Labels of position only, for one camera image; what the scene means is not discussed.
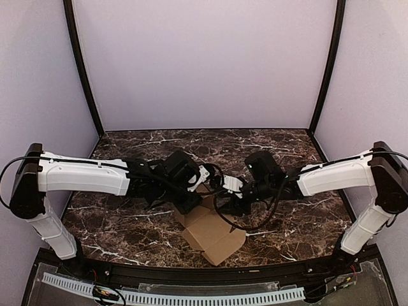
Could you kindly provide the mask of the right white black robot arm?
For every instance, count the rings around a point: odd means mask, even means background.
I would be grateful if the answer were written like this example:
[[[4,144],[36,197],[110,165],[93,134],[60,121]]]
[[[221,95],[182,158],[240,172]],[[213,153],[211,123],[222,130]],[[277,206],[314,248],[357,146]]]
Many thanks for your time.
[[[326,272],[338,277],[349,268],[348,255],[356,255],[383,226],[391,226],[396,216],[407,210],[407,156],[395,152],[385,142],[355,156],[282,171],[269,152],[260,151],[246,160],[253,180],[222,175],[222,189],[234,196],[239,212],[248,214],[251,204],[272,199],[301,200],[328,191],[357,187],[374,190],[367,207],[345,230],[340,252],[325,263]]]

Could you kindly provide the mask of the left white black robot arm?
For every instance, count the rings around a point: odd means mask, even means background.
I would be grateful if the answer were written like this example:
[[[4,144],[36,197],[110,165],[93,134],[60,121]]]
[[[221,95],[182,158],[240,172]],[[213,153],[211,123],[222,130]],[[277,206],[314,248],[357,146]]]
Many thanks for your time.
[[[209,172],[182,151],[168,159],[84,159],[60,156],[33,143],[26,154],[6,164],[19,167],[9,201],[1,203],[16,217],[26,220],[41,239],[54,250],[76,278],[90,272],[90,264],[80,256],[80,244],[64,227],[51,207],[50,192],[104,193],[127,198],[143,198],[148,203],[169,201],[189,212],[196,204],[196,190]]]

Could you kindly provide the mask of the brown cardboard box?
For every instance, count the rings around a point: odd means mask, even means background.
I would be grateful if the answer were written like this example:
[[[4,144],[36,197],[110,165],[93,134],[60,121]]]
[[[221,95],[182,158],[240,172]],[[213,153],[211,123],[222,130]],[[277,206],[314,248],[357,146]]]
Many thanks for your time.
[[[202,196],[198,206],[187,214],[181,214],[177,208],[173,214],[184,228],[182,237],[213,266],[220,265],[245,243],[246,232],[233,229],[219,217],[212,195]]]

